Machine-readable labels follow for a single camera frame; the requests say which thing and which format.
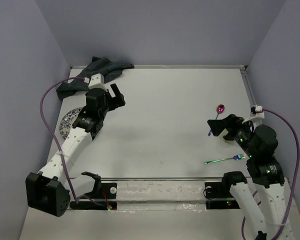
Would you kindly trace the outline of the iridescent purple spoon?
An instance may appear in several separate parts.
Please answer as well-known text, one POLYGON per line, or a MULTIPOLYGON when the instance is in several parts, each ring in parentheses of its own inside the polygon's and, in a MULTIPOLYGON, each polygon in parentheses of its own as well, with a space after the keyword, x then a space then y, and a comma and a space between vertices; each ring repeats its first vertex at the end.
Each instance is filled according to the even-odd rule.
POLYGON ((218 119, 219 115, 222 114, 225 110, 225 106, 223 104, 219 104, 216 108, 216 117, 215 120, 218 119))

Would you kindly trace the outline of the dark grey checked cloth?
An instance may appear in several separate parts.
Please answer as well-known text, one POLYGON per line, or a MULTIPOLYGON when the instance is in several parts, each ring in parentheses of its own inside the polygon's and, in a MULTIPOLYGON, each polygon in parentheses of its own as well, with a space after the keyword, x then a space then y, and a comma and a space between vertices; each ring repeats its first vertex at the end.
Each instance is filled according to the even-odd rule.
POLYGON ((76 92, 87 92, 88 83, 84 79, 91 79, 93 75, 101 74, 104 83, 109 83, 123 74, 125 69, 133 69, 135 66, 127 61, 111 61, 105 57, 92 57, 91 63, 87 65, 77 77, 80 79, 73 79, 71 82, 63 82, 56 89, 58 98, 62 101, 65 98, 73 96, 76 92))

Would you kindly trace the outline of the iridescent green fork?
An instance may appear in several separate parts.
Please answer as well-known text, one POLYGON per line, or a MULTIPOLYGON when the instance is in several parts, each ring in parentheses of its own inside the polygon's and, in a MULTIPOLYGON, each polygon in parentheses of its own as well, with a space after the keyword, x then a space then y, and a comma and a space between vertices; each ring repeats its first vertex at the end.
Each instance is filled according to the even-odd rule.
POLYGON ((205 165, 209 165, 209 164, 214 164, 214 163, 223 162, 223 161, 229 161, 229 160, 238 161, 238 160, 245 159, 246 157, 247 157, 246 154, 238 154, 238 155, 235 155, 235 156, 229 157, 229 158, 223 158, 223 159, 216 159, 216 160, 206 161, 204 164, 205 165))

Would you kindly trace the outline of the blue floral white plate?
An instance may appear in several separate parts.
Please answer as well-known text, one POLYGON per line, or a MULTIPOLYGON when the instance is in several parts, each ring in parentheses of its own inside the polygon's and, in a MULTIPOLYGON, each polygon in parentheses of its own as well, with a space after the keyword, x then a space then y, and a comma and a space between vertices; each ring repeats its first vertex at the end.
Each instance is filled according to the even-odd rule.
POLYGON ((59 123, 59 133, 64 140, 68 137, 70 129, 72 128, 72 125, 76 121, 81 110, 82 107, 74 108, 62 117, 59 123))

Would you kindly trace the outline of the pale yellow mug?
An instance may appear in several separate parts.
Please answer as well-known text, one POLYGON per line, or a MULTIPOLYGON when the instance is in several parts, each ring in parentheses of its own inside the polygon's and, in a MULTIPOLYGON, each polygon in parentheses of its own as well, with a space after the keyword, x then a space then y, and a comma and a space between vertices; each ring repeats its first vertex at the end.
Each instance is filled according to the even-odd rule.
POLYGON ((230 133, 227 133, 226 135, 224 135, 223 137, 223 140, 226 141, 226 142, 231 142, 234 140, 234 138, 231 136, 230 133))

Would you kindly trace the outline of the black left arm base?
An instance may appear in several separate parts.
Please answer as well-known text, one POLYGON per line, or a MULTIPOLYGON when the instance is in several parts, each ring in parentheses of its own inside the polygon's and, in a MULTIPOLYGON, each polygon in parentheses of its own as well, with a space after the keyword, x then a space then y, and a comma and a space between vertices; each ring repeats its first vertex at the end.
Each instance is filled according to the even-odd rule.
POLYGON ((71 210, 117 210, 117 182, 102 182, 100 189, 97 186, 89 193, 81 196, 79 202, 72 201, 69 204, 71 210))

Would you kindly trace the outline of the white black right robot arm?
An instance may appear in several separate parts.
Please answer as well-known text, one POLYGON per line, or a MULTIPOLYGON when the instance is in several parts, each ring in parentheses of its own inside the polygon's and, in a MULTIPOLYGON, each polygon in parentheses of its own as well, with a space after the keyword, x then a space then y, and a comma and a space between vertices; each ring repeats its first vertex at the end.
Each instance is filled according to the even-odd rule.
POLYGON ((243 118, 230 114, 224 119, 210 119, 208 125, 217 137, 227 130, 224 139, 235 141, 248 155, 248 173, 260 199, 257 204, 250 192, 248 181, 240 171, 223 175, 220 190, 225 196, 233 196, 238 203, 254 240, 293 240, 286 211, 285 178, 281 165, 274 157, 278 146, 276 132, 267 125, 251 130, 243 118))

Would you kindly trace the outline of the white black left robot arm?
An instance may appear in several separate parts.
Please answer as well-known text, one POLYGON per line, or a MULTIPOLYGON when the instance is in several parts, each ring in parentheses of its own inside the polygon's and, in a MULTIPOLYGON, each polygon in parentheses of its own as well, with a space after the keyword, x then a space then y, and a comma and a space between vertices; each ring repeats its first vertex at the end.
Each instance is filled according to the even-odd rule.
POLYGON ((75 179, 69 176, 84 149, 92 143, 104 125, 108 112, 125 106, 124 95, 113 83, 114 96, 102 84, 90 85, 86 105, 74 121, 65 141, 57 144, 58 151, 37 173, 25 179, 27 204, 30 208, 60 217, 72 201, 79 202, 85 194, 94 198, 101 191, 101 177, 88 171, 75 179))

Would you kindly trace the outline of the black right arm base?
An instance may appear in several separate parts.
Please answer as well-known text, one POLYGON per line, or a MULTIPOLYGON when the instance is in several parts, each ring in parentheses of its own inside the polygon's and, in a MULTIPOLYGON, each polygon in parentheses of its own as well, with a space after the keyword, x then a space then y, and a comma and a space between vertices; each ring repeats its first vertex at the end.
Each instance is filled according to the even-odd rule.
POLYGON ((207 210, 240 209, 234 197, 225 190, 221 182, 205 182, 203 196, 207 210))

